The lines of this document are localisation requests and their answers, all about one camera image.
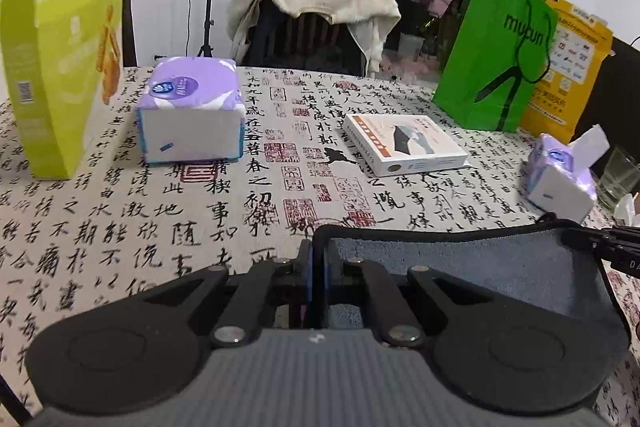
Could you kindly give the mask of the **green mucun paper bag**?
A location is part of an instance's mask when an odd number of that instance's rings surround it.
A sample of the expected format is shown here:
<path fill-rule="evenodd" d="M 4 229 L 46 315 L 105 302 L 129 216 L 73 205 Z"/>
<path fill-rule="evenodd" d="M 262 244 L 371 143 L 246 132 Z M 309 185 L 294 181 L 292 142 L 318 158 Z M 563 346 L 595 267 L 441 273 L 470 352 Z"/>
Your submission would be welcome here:
<path fill-rule="evenodd" d="M 544 0 L 470 0 L 433 102 L 464 129 L 518 130 L 557 21 Z"/>

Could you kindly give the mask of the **clear drinking glass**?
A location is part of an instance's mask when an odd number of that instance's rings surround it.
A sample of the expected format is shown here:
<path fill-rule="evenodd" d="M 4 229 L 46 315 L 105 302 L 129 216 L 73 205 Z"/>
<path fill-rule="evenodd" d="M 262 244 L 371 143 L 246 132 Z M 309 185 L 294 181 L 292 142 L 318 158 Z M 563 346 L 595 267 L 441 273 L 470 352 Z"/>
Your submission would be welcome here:
<path fill-rule="evenodd" d="M 638 161 L 623 148 L 614 147 L 597 185 L 597 195 L 602 207 L 613 212 L 625 195 L 634 193 L 639 179 Z"/>

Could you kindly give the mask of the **purple and grey towel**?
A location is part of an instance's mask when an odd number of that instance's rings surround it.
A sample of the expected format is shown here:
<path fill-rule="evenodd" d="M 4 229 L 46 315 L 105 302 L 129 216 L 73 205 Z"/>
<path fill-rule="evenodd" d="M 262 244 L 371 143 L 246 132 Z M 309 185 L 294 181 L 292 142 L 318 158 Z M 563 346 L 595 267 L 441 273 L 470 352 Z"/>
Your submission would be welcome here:
<path fill-rule="evenodd" d="M 361 257 L 394 275 L 426 265 L 450 277 L 603 329 L 616 357 L 631 345 L 631 330 L 602 262 L 566 245 L 577 223 L 544 215 L 532 225 L 417 232 L 322 225 L 312 236 L 314 261 Z"/>

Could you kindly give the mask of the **white flat product box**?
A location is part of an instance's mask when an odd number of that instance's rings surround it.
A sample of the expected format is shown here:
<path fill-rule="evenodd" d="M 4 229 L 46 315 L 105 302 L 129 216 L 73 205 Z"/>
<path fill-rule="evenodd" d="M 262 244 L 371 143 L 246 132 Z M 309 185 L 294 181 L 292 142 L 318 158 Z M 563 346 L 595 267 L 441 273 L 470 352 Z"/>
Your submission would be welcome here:
<path fill-rule="evenodd" d="M 469 154 L 424 115 L 348 114 L 343 129 L 378 178 L 471 167 Z"/>

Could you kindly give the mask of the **closed purple tissue pack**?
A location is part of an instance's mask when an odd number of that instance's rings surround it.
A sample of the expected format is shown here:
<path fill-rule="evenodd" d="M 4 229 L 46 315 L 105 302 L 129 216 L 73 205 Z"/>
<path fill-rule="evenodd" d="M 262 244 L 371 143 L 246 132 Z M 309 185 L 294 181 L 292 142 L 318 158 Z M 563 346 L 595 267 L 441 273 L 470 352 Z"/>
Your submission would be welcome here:
<path fill-rule="evenodd" d="M 144 161 L 243 156 L 246 108 L 231 58 L 175 56 L 154 68 L 136 108 Z"/>

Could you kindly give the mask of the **lime green snack box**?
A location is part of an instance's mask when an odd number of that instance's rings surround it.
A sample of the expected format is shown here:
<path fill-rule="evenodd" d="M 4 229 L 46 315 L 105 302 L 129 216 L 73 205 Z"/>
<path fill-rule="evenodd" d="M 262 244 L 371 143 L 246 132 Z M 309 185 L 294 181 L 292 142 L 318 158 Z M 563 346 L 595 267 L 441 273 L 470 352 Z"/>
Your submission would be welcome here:
<path fill-rule="evenodd" d="M 68 180 L 122 93 L 122 0 L 1 0 L 4 75 L 32 175 Z"/>

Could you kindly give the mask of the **open purple tissue pack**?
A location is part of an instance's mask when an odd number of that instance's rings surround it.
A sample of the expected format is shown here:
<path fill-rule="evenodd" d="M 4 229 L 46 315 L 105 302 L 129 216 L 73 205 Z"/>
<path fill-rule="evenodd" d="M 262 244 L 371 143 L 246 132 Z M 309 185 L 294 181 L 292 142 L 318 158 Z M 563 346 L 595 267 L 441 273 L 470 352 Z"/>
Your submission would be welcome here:
<path fill-rule="evenodd" d="M 597 202 L 590 168 L 609 149 L 598 124 L 570 144 L 541 133 L 526 162 L 527 199 L 559 219 L 582 223 Z"/>

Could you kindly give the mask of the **calligraphy print tablecloth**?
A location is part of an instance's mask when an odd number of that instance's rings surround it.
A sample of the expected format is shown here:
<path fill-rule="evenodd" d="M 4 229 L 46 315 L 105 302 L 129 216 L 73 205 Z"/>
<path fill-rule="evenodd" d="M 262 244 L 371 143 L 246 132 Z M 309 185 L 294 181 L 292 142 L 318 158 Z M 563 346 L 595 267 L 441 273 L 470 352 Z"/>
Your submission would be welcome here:
<path fill-rule="evenodd" d="M 454 232 L 529 225 L 523 133 L 454 127 L 420 80 L 243 69 L 245 152 L 219 164 L 143 164 L 134 106 L 149 72 L 127 72 L 104 132 L 70 181 L 36 181 L 1 109 L 1 373 L 40 404 L 27 347 L 70 314 L 222 262 L 244 272 L 289 256 L 320 225 Z M 374 179 L 342 135 L 347 113 L 430 116 L 470 155 L 460 170 Z"/>

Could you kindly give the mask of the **yellow printed paper bag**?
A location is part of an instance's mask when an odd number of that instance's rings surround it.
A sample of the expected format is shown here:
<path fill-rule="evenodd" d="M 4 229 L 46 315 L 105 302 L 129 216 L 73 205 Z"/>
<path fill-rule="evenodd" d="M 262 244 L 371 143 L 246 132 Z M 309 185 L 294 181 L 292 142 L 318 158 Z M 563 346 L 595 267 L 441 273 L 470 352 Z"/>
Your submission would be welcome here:
<path fill-rule="evenodd" d="M 529 99 L 521 128 L 533 136 L 550 134 L 567 144 L 610 54 L 613 33 L 599 17 L 566 0 L 547 0 L 547 4 L 558 16 L 550 66 Z"/>

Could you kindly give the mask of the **black paper bag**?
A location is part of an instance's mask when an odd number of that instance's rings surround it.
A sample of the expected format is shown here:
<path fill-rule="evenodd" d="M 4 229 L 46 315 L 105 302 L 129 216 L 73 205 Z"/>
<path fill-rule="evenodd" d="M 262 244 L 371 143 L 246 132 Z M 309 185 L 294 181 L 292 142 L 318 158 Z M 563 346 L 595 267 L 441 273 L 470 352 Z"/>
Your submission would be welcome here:
<path fill-rule="evenodd" d="M 598 124 L 611 145 L 639 158 L 640 54 L 614 37 L 611 53 L 603 60 L 575 135 Z"/>

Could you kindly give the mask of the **dark chair with cream cloth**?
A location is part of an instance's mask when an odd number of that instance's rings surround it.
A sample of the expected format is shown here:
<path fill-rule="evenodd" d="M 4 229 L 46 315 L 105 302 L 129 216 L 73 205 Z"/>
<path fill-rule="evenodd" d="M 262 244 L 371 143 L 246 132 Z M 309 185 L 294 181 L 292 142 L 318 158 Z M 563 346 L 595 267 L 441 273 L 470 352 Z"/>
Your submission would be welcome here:
<path fill-rule="evenodd" d="M 244 39 L 243 66 L 366 75 L 366 57 L 347 25 L 332 25 L 316 13 L 292 17 L 271 0 L 260 0 L 257 7 L 257 23 Z"/>

